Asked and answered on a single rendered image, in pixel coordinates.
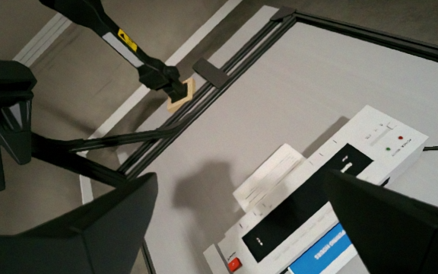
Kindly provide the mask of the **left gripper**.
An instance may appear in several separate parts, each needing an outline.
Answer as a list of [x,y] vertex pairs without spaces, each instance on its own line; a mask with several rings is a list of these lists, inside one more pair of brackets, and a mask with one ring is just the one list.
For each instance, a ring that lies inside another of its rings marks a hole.
[[27,66],[0,60],[0,144],[19,165],[31,162],[32,89],[36,83]]

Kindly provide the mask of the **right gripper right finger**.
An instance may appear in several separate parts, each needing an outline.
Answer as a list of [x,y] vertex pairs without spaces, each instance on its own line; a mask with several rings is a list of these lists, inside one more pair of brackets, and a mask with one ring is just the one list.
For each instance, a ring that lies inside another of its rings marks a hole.
[[438,206],[339,170],[323,188],[369,274],[438,274]]

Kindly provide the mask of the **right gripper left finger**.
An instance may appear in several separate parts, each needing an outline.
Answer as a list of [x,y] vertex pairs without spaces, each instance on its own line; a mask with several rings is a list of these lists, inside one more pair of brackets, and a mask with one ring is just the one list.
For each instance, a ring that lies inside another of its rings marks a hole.
[[0,234],[0,274],[130,274],[154,212],[147,172],[59,217]]

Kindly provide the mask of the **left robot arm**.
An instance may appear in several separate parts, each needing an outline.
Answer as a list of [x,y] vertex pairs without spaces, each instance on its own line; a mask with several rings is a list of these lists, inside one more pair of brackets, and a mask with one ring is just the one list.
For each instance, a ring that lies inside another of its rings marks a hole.
[[75,24],[88,27],[138,70],[139,81],[163,89],[175,103],[188,96],[188,83],[179,82],[176,66],[148,56],[104,11],[101,0],[39,0]]

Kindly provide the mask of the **white printed sheet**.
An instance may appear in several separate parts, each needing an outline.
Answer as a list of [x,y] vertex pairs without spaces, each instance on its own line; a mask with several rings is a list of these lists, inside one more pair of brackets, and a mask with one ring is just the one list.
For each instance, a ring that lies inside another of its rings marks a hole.
[[[233,195],[247,214],[306,160],[284,143]],[[336,274],[356,254],[338,223],[288,269],[291,274]]]

